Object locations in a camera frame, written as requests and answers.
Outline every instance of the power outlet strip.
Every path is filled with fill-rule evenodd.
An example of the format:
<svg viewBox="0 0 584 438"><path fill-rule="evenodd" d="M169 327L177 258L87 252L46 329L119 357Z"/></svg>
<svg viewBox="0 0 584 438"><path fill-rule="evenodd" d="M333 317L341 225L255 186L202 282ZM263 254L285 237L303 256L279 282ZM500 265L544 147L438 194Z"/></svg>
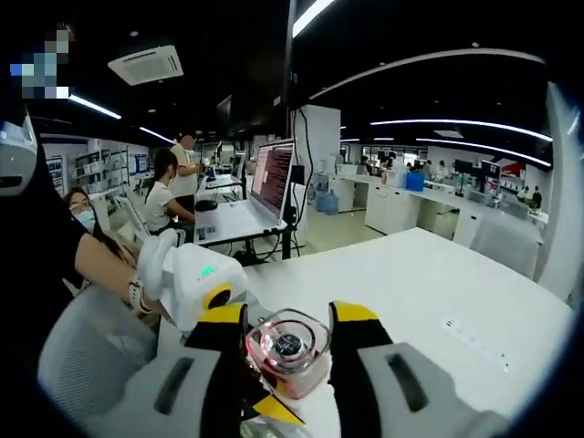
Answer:
<svg viewBox="0 0 584 438"><path fill-rule="evenodd" d="M504 372L510 371L510 360L507 354L486 345L467 326L463 326L458 319L448 318L442 323L442 327L460 340L466 347L476 351L484 359L497 366L497 368Z"/></svg>

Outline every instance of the black ceiling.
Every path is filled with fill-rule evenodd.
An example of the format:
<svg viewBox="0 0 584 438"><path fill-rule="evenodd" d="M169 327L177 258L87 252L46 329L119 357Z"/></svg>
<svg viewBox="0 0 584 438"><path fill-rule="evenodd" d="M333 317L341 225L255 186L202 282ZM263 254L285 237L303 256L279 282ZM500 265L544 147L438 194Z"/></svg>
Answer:
<svg viewBox="0 0 584 438"><path fill-rule="evenodd" d="M245 47L253 44L253 29L269 20L270 1L194 3L158 8L155 13L108 10L66 15L62 21L71 25L76 38L71 70L76 94L119 113L122 120L67 101L41 101L31 105L33 115L72 124L39 120L39 129L152 146L165 143L133 127L144 126L169 138L178 130L215 130L215 106L228 94ZM298 0L297 15L311 3ZM401 144L419 137L441 138L429 125L369 124L412 118L491 121L548 133L545 99L550 72L536 62L511 57L469 55L417 62L308 100L381 63L470 48L473 43L552 59L548 14L549 5L502 0L480 4L337 0L294 41L293 100L341 109L342 124L347 126L343 135L351 138L394 137ZM134 30L139 32L136 37L130 36ZM107 67L133 48L165 43L177 47L184 77L130 87ZM438 128L458 130L464 138L455 140L551 158L551 143L522 134L455 125Z"/></svg>

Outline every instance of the watch face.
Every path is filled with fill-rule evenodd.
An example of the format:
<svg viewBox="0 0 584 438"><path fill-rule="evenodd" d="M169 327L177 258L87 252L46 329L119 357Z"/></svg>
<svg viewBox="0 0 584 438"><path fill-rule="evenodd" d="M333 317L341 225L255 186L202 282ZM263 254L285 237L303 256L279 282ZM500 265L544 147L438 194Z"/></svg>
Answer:
<svg viewBox="0 0 584 438"><path fill-rule="evenodd" d="M276 353L286 359L292 359L299 356L304 350L302 339L291 333L282 335L274 345Z"/></svg>

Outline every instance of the mouse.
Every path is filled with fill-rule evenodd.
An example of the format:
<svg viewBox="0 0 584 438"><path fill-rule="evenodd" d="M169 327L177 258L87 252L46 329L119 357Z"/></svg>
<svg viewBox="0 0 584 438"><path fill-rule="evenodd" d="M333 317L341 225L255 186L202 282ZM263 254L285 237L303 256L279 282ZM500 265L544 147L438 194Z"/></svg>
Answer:
<svg viewBox="0 0 584 438"><path fill-rule="evenodd" d="M217 208L217 202L211 201L210 199L202 199L194 205L195 212L210 212L215 208Z"/></svg>

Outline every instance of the face mask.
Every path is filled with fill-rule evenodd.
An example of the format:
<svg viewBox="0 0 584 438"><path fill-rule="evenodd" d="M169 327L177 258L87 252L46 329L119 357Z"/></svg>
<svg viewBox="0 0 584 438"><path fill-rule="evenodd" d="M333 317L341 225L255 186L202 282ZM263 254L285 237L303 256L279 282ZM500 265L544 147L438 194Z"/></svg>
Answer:
<svg viewBox="0 0 584 438"><path fill-rule="evenodd" d="M86 210L75 215L75 218L85 226L90 233L93 233L93 228L95 227L95 214L93 210Z"/></svg>

